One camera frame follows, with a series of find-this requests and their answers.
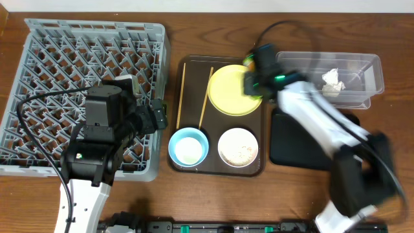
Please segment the white tissue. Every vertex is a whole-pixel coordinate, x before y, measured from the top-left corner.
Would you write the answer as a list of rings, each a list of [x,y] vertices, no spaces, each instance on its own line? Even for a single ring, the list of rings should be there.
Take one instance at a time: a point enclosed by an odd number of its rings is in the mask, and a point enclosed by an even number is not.
[[[345,89],[344,83],[339,81],[338,76],[338,69],[331,69],[322,75],[322,80],[325,82],[325,85],[322,87],[323,96],[337,97]]]

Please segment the green snack wrapper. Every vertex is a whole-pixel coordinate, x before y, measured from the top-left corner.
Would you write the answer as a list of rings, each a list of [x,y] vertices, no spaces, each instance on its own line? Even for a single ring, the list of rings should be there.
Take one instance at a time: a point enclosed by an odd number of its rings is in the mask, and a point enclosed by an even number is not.
[[[249,71],[254,72],[256,69],[255,61],[254,61],[254,55],[248,54],[243,59],[243,65],[248,68]]]

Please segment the wooden chopstick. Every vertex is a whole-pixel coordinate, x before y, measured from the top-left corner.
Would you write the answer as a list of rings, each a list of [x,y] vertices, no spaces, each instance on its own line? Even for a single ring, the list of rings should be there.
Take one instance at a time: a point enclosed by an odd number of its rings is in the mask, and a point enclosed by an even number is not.
[[[211,67],[210,68],[210,74],[209,74],[209,77],[208,77],[208,83],[210,81],[210,78],[212,77],[213,70],[214,70],[214,67]],[[206,103],[207,103],[207,99],[208,99],[208,83],[207,83],[207,88],[206,88],[206,91],[205,91],[205,94],[204,94],[204,100],[203,100],[203,103],[202,103],[202,109],[201,109],[201,115],[200,115],[200,118],[199,118],[198,129],[201,129],[201,127],[202,127],[202,121],[203,121],[204,112],[205,112],[205,109],[206,109]]]
[[[183,93],[184,93],[185,75],[186,75],[186,62],[183,63],[183,69],[182,69],[182,80],[181,80],[181,85],[180,85],[180,96],[179,96],[179,107],[177,111],[176,130],[180,128],[180,115],[181,115],[182,99],[183,99]]]

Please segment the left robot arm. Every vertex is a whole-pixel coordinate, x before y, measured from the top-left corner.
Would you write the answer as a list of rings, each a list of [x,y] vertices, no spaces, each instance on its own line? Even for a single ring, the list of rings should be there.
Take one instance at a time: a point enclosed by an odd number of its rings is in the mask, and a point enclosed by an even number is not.
[[[88,89],[85,115],[83,138],[78,139],[74,131],[61,156],[64,182],[56,232],[96,232],[125,149],[135,137],[168,124],[160,99],[137,105],[130,90],[115,85]]]

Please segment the white bowl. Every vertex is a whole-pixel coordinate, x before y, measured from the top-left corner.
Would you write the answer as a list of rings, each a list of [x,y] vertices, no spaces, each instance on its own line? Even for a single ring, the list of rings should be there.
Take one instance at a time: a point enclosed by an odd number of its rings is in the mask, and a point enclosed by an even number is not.
[[[224,163],[234,168],[244,168],[255,161],[259,144],[247,129],[232,128],[220,136],[217,150]]]

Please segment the white cup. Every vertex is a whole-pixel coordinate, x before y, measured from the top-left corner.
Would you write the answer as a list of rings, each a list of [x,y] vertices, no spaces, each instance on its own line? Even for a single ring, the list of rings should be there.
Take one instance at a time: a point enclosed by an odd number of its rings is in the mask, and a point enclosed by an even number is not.
[[[179,162],[185,165],[195,164],[202,157],[201,143],[191,137],[183,138],[177,142],[175,154]]]

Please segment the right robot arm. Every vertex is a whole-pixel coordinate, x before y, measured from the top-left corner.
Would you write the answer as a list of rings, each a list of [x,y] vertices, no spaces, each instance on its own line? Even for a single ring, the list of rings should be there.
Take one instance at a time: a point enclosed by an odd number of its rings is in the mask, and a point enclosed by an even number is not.
[[[303,73],[284,69],[272,44],[254,45],[243,63],[248,67],[244,93],[276,101],[332,160],[330,200],[314,220],[319,232],[346,232],[395,195],[402,200],[402,215],[408,216],[408,198],[383,133],[371,134],[350,121]]]

